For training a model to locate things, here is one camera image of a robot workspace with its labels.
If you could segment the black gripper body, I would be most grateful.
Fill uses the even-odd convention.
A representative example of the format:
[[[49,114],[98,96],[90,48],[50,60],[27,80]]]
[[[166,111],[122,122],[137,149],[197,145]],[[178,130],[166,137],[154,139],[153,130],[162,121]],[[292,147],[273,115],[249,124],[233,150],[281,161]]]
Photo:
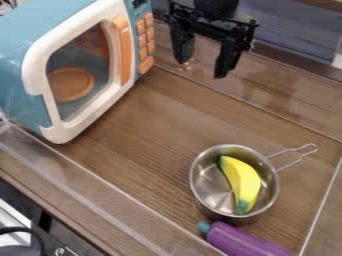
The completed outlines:
[[[193,4],[172,0],[169,5],[170,19],[186,23],[201,35],[222,43],[226,37],[237,38],[242,51],[253,46],[258,19],[240,10],[240,0],[194,0]]]

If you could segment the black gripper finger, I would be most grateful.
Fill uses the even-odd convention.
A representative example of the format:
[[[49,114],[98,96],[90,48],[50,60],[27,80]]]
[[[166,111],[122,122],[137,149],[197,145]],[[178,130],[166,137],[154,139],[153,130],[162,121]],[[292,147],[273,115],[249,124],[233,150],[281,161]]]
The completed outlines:
[[[226,37],[222,40],[221,52],[216,61],[214,78],[222,79],[236,69],[242,55],[242,48],[237,38]]]
[[[180,64],[185,64],[194,54],[194,31],[186,23],[181,22],[176,18],[172,18],[170,35],[176,60]]]

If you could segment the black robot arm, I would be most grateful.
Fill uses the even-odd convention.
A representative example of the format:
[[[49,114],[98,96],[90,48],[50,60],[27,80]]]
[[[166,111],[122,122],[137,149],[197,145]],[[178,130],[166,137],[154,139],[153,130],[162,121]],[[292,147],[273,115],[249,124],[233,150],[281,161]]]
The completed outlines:
[[[169,5],[169,26],[174,58],[185,64],[194,55],[196,36],[221,43],[214,78],[236,69],[242,53],[253,48],[258,19],[240,12],[240,0],[193,0],[189,6],[177,0]]]

